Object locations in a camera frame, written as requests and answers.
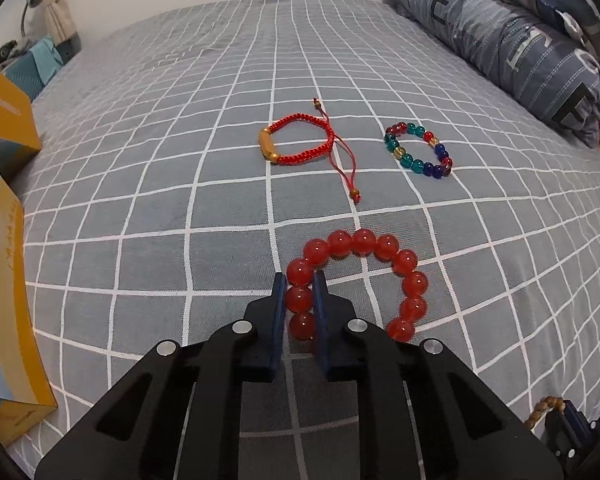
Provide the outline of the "grey checked bed sheet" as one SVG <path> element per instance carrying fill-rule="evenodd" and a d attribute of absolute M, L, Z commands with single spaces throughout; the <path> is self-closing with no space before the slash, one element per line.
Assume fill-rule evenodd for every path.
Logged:
<path fill-rule="evenodd" d="M 600 414 L 600 151 L 364 0 L 235 0 L 86 47 L 34 101 L 12 186 L 58 408 L 25 471 L 158 341 L 207 339 L 304 244 L 395 236 L 442 340 L 519 417 Z"/>

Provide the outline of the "teal suitcase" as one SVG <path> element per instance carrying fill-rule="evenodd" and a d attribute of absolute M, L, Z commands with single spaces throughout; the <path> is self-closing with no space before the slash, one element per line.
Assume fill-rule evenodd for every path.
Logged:
<path fill-rule="evenodd" d="M 3 64 L 1 72 L 33 102 L 81 47 L 78 34 L 59 44 L 55 44 L 52 36 L 47 35 L 26 50 L 11 56 Z"/>

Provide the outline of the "yellow blue cardboard box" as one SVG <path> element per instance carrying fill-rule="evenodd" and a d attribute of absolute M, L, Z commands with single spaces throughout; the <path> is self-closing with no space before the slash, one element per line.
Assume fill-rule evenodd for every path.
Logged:
<path fill-rule="evenodd" d="M 29 97 L 0 72 L 0 442 L 5 446 L 57 408 L 30 317 L 23 206 L 9 185 L 40 149 Z"/>

